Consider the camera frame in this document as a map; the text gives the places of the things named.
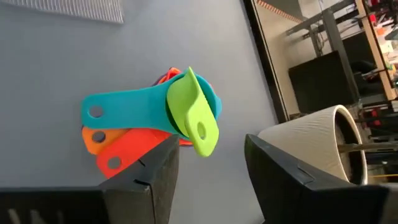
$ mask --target plant pot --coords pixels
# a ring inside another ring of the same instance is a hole
[[[338,152],[338,144],[362,143],[354,119],[344,106],[333,106],[278,124],[261,131],[258,136],[343,180],[354,184],[368,182],[364,152],[349,152],[347,155]],[[347,158],[346,167],[343,166],[342,158]]]

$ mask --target green measuring spoon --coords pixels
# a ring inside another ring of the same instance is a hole
[[[191,140],[196,152],[209,156],[217,144],[219,130],[191,67],[170,85],[167,104],[179,130]]]

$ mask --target blue measuring spoon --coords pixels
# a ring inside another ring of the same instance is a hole
[[[168,115],[166,105],[167,90],[185,73],[186,71],[160,85],[140,90],[87,96],[81,104],[82,123],[93,129],[153,128],[188,139],[180,133],[176,125],[172,124],[174,121],[171,114]],[[221,100],[204,78],[196,76],[213,115],[218,118],[222,108]],[[100,110],[101,113],[93,114],[93,110]]]

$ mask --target white planter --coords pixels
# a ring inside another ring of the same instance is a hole
[[[354,119],[341,105],[267,128],[258,136],[314,167],[349,181],[337,149],[335,123],[344,127],[342,132],[346,143],[362,143]],[[356,176],[352,182],[367,184],[364,152],[350,152],[350,157],[351,168]]]

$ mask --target gray table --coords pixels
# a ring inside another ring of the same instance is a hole
[[[191,65],[223,100],[221,133],[209,158],[181,151],[170,223],[256,223],[244,135],[275,118],[243,5],[128,0],[124,12],[118,26],[0,5],[0,187],[104,181],[80,136],[80,101]]]

